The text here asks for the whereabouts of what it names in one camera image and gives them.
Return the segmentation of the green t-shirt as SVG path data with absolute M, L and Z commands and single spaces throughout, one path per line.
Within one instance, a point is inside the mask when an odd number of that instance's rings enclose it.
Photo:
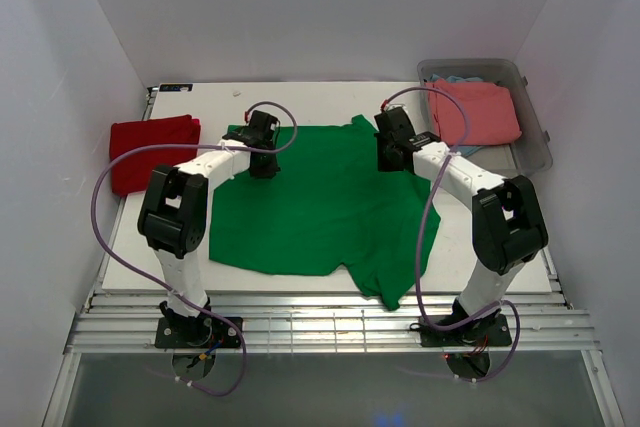
M 441 218 L 430 210 L 421 261 L 416 243 L 429 181 L 380 172 L 374 126 L 284 127 L 279 172 L 244 172 L 212 196 L 208 257 L 269 275 L 326 277 L 345 267 L 357 289 L 394 311 L 426 267 Z

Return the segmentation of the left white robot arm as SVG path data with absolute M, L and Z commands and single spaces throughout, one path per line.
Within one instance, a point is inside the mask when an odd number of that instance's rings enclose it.
M 171 331 L 190 346 L 205 344 L 212 334 L 210 307 L 198 266 L 197 250 L 207 226 L 209 194 L 247 171 L 270 179 L 279 171 L 276 135 L 279 120 L 253 111 L 246 123 L 227 133 L 192 160 L 160 165 L 151 172 L 138 218 L 138 231 L 158 259 L 163 281 L 170 286 L 160 306 Z

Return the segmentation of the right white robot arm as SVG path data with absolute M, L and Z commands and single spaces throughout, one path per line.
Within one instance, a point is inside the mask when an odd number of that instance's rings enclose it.
M 407 171 L 431 182 L 421 220 L 415 260 L 421 261 L 424 229 L 438 189 L 453 196 L 471 214 L 476 265 L 452 313 L 432 322 L 421 312 L 426 332 L 453 334 L 474 344 L 488 331 L 487 319 L 500 313 L 503 297 L 524 265 L 548 245 L 548 232 L 533 183 L 506 178 L 460 156 L 431 132 L 418 133 L 407 112 L 383 108 L 374 116 L 378 170 Z

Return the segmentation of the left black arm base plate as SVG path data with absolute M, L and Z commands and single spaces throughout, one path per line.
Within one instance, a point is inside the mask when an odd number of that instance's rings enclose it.
M 239 348 L 239 332 L 243 329 L 242 317 L 228 317 L 227 320 L 234 324 L 234 328 L 228 323 L 218 319 L 196 318 L 193 322 L 181 320 L 168 320 L 163 317 L 159 320 L 154 340 L 154 347 L 158 349 L 208 349 L 213 346 L 219 348 Z

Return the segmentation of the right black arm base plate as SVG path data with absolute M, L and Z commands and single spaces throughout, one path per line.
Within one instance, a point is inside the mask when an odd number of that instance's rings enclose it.
M 433 330 L 419 319 L 409 326 L 419 334 L 422 347 L 509 347 L 512 336 L 500 309 L 454 330 Z

